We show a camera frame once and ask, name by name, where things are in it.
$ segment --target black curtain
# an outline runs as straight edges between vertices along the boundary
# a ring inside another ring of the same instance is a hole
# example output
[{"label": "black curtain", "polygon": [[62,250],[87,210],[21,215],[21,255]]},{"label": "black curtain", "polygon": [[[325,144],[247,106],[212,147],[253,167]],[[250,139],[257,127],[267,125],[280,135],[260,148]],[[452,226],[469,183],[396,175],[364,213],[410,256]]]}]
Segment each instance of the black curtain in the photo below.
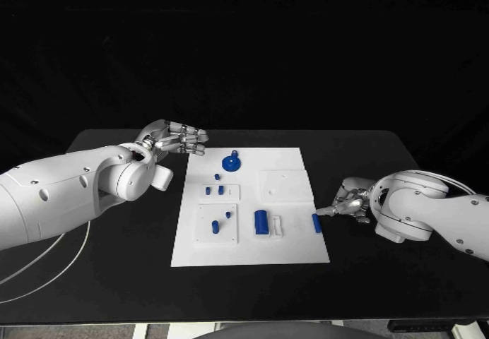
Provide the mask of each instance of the black curtain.
[{"label": "black curtain", "polygon": [[489,17],[437,4],[3,3],[0,170],[84,129],[165,118],[388,130],[423,169],[489,193]]}]

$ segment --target blue object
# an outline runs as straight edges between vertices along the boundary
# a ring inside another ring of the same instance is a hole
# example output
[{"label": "blue object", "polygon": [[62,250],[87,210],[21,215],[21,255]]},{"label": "blue object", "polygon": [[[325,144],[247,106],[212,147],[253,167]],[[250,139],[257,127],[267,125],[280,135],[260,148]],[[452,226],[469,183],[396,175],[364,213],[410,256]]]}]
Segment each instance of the blue object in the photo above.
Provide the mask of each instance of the blue object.
[{"label": "blue object", "polygon": [[269,234],[269,216],[266,210],[256,211],[256,234]]},{"label": "blue object", "polygon": [[231,155],[223,159],[223,168],[228,172],[236,172],[240,170],[241,167],[241,161],[238,158],[238,151],[234,150]]},{"label": "blue object", "polygon": [[212,221],[212,233],[214,234],[220,233],[220,222],[217,220]]},{"label": "blue object", "polygon": [[324,230],[321,229],[319,217],[316,213],[313,214],[313,223],[315,223],[316,233],[322,233]]}]

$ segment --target white cable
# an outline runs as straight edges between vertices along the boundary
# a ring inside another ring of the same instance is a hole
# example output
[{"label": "white cable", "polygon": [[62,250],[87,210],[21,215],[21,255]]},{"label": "white cable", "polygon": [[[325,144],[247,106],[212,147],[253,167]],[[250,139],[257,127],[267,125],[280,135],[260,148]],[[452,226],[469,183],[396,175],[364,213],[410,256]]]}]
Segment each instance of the white cable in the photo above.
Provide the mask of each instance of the white cable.
[{"label": "white cable", "polygon": [[49,253],[49,251],[57,246],[64,235],[65,235],[65,233],[58,237],[57,241],[52,243],[48,250],[5,280],[0,280],[0,285],[5,284],[13,277],[16,277],[39,261],[39,259]]},{"label": "white cable", "polygon": [[459,187],[469,194],[476,194],[475,190],[469,186],[466,186],[462,182],[456,181],[455,179],[452,179],[452,178],[449,178],[449,177],[446,177],[446,176],[443,176],[437,173],[432,173],[432,172],[427,172],[427,171],[419,171],[417,169],[412,169],[407,172],[429,175],[430,177],[440,179],[442,181],[448,182],[455,187]]},{"label": "white cable", "polygon": [[80,256],[80,253],[83,252],[84,250],[84,247],[86,247],[86,244],[87,244],[87,239],[88,239],[88,233],[90,233],[90,221],[88,221],[88,226],[87,226],[87,235],[86,235],[86,240],[84,240],[84,243],[81,244],[81,247],[80,247],[80,250],[78,250],[78,253],[74,257],[74,259],[71,260],[71,263],[68,264],[68,266],[64,268],[64,270],[58,273],[58,275],[44,284],[41,285],[35,290],[32,290],[29,293],[18,296],[16,298],[12,298],[9,300],[5,300],[3,302],[0,302],[0,304],[5,304],[6,302],[13,302],[15,300],[26,297],[28,295],[34,294],[35,292],[38,292],[42,288],[45,288],[60,277],[61,275],[67,272],[67,270],[70,269],[71,265],[74,264],[74,262],[77,261],[78,259],[78,256]]}]

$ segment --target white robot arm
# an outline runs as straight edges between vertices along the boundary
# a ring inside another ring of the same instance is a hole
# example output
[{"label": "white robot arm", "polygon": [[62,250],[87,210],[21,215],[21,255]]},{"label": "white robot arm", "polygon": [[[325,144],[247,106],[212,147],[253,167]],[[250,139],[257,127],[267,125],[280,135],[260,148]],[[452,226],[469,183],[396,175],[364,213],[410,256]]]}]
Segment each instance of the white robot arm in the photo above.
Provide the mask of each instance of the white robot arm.
[{"label": "white robot arm", "polygon": [[[448,198],[455,184],[469,195]],[[370,223],[367,209],[377,219],[375,232],[393,242],[426,241],[433,230],[459,251],[489,261],[489,196],[439,174],[399,172],[378,182],[347,178],[334,205],[319,215],[347,214]]]},{"label": "white robot arm", "polygon": [[135,201],[152,185],[165,191],[169,154],[204,155],[207,132],[158,120],[133,143],[35,160],[0,175],[0,250],[55,237]]}]

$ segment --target floor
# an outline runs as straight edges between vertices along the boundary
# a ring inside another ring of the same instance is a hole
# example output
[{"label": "floor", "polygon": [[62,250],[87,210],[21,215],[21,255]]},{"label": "floor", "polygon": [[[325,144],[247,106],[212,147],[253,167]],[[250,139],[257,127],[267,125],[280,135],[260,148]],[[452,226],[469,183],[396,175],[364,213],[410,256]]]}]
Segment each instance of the floor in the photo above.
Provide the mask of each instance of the floor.
[{"label": "floor", "polygon": [[[345,321],[345,326],[393,339],[450,339],[448,333],[391,333],[387,321]],[[38,326],[0,328],[0,339],[132,339],[135,325]],[[146,339],[166,339],[169,324],[150,325]]]}]

